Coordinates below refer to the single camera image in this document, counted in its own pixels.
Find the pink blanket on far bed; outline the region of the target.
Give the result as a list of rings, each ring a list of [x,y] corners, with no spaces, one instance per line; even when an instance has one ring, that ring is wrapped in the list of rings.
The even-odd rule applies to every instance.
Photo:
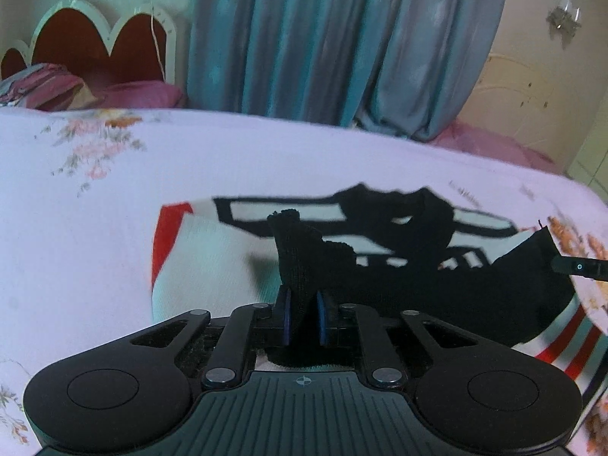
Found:
[[[471,126],[460,119],[451,122],[430,144],[546,173],[561,172],[546,154],[526,147],[513,138]]]

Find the cream round headboard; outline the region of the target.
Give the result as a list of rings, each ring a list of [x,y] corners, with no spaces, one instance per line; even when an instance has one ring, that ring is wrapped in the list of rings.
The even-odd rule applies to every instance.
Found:
[[[568,165],[576,113],[567,94],[508,55],[488,56],[459,119],[545,154],[560,170]]]

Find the blue patterned curtain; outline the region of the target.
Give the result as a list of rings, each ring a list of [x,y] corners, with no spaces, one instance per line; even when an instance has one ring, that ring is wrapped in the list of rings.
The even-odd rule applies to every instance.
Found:
[[[421,142],[460,113],[505,0],[196,0],[197,109]]]

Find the maroon pillow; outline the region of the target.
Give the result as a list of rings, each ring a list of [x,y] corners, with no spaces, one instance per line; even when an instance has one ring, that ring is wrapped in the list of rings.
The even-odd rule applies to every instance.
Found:
[[[1,81],[1,106],[45,112],[82,109],[168,109],[184,106],[179,87],[159,80],[126,82],[93,91],[64,66],[37,64]]]

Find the crystal wall lamp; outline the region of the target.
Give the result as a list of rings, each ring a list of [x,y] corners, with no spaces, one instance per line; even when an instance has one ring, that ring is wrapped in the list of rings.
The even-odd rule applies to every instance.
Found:
[[[551,40],[557,39],[566,49],[581,28],[581,10],[573,0],[560,0],[560,3],[549,11],[546,22]]]

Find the striped knit sweater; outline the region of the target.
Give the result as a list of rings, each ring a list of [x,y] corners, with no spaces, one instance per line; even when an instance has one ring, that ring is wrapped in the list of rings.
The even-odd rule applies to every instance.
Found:
[[[152,316],[227,315],[280,286],[268,218],[293,209],[321,240],[313,266],[336,302],[385,316],[427,313],[539,358],[578,385],[585,408],[607,390],[604,285],[556,273],[555,257],[607,255],[606,239],[534,201],[513,222],[453,206],[427,188],[359,184],[323,198],[212,198],[164,206],[152,245]]]

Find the red heart-shaped headboard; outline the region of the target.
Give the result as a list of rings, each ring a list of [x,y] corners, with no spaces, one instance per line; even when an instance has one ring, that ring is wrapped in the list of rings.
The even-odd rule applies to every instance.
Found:
[[[174,84],[175,48],[174,21],[159,5],[139,5],[112,25],[92,3],[65,0],[44,14],[30,40],[16,39],[2,49],[1,76],[51,63],[110,86],[142,80]]]

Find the floral pink bed sheet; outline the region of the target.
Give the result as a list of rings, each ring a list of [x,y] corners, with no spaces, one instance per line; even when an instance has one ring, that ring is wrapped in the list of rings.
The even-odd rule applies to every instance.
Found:
[[[561,176],[411,141],[195,111],[1,113],[1,451],[39,446],[23,392],[45,366],[193,308],[271,302],[272,239],[294,207],[344,225],[334,194],[422,190],[445,208],[413,245],[478,268],[547,228],[560,253],[605,258],[607,208]]]

